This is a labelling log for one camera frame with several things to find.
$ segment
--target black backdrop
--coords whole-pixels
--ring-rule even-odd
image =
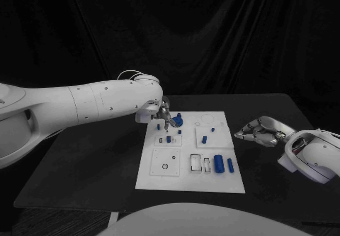
[[[284,92],[316,128],[340,133],[337,9],[317,0],[4,0],[0,83],[69,86],[135,69],[164,94]]]

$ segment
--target white board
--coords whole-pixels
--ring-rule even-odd
[[[172,112],[172,117],[174,117],[177,113],[182,114],[183,125],[179,128],[170,126],[169,132],[164,130],[163,120],[151,120],[148,123],[135,189],[245,193],[225,113]],[[209,134],[208,137],[210,138],[208,139],[208,143],[210,147],[209,145],[200,147],[202,134]],[[163,138],[166,136],[174,136],[177,141],[173,144],[176,145],[167,145],[167,140],[164,139],[163,142],[166,143],[160,144],[160,136]],[[159,159],[156,161],[154,150],[160,152],[160,149],[164,149],[163,151],[167,154],[163,155],[164,159],[161,159],[161,161]],[[177,150],[180,158],[172,160],[172,152]],[[195,165],[199,164],[196,155],[200,155],[202,171],[192,171],[192,155],[196,161]],[[222,155],[225,166],[223,173],[215,172],[215,155]],[[229,172],[228,158],[232,159],[233,173]],[[169,163],[172,164],[172,169],[170,166],[167,169],[163,169],[163,164]]]

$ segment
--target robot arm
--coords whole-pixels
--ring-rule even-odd
[[[173,122],[159,79],[101,81],[58,88],[20,88],[0,84],[0,169],[13,164],[40,141],[79,124],[135,113]]]
[[[262,116],[235,133],[235,137],[265,147],[277,146],[280,141],[287,143],[278,163],[316,182],[326,183],[340,176],[340,135],[320,129],[297,132],[274,118]]]

